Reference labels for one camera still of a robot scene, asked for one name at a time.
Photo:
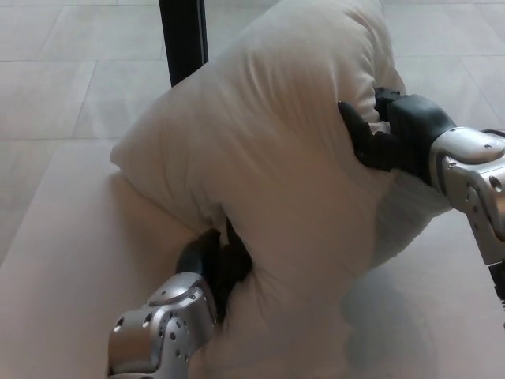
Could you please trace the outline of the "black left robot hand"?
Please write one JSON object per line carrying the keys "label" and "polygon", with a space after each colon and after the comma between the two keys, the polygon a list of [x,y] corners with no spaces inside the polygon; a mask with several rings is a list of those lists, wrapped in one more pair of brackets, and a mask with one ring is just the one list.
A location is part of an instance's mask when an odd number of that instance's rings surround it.
{"label": "black left robot hand", "polygon": [[253,261],[244,243],[226,221],[227,243],[222,244],[221,232],[215,228],[205,231],[185,245],[176,264],[176,273],[194,272],[208,283],[216,307],[216,320],[226,317],[226,304],[236,283],[251,272]]}

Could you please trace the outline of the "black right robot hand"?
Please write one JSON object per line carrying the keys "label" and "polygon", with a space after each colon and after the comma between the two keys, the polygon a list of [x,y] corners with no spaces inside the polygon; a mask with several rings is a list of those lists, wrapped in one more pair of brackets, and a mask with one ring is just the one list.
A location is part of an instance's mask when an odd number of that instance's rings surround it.
{"label": "black right robot hand", "polygon": [[387,172],[399,169],[431,186],[432,144],[456,124],[441,107],[416,94],[403,95],[388,88],[376,88],[375,101],[380,121],[390,126],[388,132],[373,132],[352,104],[338,102],[354,155],[368,168]]}

